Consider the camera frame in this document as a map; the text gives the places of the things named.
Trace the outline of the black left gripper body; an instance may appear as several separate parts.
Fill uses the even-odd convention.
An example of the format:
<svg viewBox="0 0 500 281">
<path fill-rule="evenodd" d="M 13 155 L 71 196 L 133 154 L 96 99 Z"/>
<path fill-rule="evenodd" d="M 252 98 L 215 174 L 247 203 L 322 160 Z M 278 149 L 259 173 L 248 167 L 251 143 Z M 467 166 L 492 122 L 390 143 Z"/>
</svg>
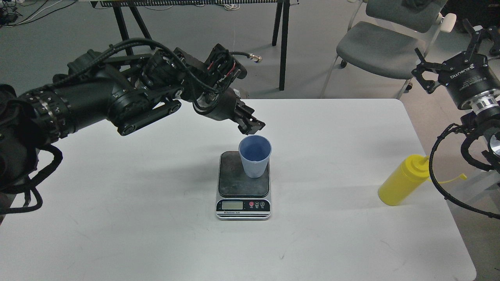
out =
<svg viewBox="0 0 500 281">
<path fill-rule="evenodd" d="M 203 110 L 201 107 L 193 105 L 193 109 L 197 114 L 200 114 L 209 119 L 223 121 L 230 119 L 237 122 L 238 119 L 244 117 L 241 110 L 240 91 L 234 88 L 228 88 L 223 94 L 218 96 L 215 106 L 212 109 Z"/>
</svg>

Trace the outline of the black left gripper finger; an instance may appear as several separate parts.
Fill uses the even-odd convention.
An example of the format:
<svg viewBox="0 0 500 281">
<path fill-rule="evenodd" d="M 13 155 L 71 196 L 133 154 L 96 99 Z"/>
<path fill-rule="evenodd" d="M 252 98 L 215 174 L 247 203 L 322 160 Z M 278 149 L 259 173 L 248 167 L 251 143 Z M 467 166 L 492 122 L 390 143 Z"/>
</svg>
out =
<svg viewBox="0 0 500 281">
<path fill-rule="evenodd" d="M 237 101 L 234 109 L 234 118 L 235 117 L 254 117 L 252 114 L 255 110 L 249 106 L 247 106 L 243 101 Z M 258 130 L 262 130 L 265 127 L 265 123 L 258 120 Z"/>
<path fill-rule="evenodd" d="M 258 131 L 258 120 L 252 116 L 235 117 L 234 121 L 244 135 L 254 135 Z"/>
</svg>

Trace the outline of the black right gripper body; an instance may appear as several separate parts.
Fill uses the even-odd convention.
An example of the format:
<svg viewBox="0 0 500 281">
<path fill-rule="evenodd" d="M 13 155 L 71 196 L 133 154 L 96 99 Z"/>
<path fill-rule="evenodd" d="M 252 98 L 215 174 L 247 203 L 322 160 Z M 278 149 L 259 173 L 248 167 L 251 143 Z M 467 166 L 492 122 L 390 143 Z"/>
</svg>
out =
<svg viewBox="0 0 500 281">
<path fill-rule="evenodd" d="M 491 94 L 499 97 L 499 79 L 489 68 L 485 55 L 474 53 L 464 63 L 464 53 L 445 60 L 444 65 L 453 68 L 441 70 L 439 83 L 444 85 L 459 110 L 471 110 L 470 100 L 475 96 Z"/>
</svg>

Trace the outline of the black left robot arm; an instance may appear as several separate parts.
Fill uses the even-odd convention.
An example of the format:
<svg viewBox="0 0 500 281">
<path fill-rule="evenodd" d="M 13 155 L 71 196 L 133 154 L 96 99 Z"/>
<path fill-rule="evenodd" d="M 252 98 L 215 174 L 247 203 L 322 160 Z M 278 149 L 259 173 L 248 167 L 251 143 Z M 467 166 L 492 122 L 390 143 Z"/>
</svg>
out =
<svg viewBox="0 0 500 281">
<path fill-rule="evenodd" d="M 125 136 L 175 113 L 187 101 L 197 114 L 237 123 L 244 135 L 263 129 L 254 109 L 231 88 L 248 73 L 236 55 L 261 61 L 217 44 L 201 62 L 180 48 L 132 38 L 103 52 L 88 50 L 68 64 L 68 74 L 54 75 L 52 83 L 19 96 L 2 84 L 1 193 L 23 194 L 25 202 L 17 208 L 1 206 L 1 215 L 41 208 L 36 187 L 63 159 L 54 142 L 104 119 Z"/>
</svg>

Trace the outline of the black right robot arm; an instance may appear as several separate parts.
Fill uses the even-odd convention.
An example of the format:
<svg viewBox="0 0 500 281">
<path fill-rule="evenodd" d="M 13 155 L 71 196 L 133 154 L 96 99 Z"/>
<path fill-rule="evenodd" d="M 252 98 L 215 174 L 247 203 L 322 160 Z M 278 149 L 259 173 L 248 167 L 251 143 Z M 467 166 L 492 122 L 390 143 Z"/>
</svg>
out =
<svg viewBox="0 0 500 281">
<path fill-rule="evenodd" d="M 412 75 L 428 93 L 444 86 L 459 110 L 470 110 L 461 117 L 461 124 L 452 123 L 437 137 L 430 152 L 430 179 L 443 197 L 461 208 L 489 218 L 499 219 L 493 212 L 479 210 L 452 196 L 434 175 L 434 154 L 451 133 L 462 133 L 461 155 L 473 167 L 483 171 L 499 171 L 500 82 L 489 66 L 489 59 L 499 59 L 499 31 L 496 26 L 463 25 L 470 34 L 466 50 L 442 63 L 427 62 L 419 49 L 419 62 Z"/>
</svg>

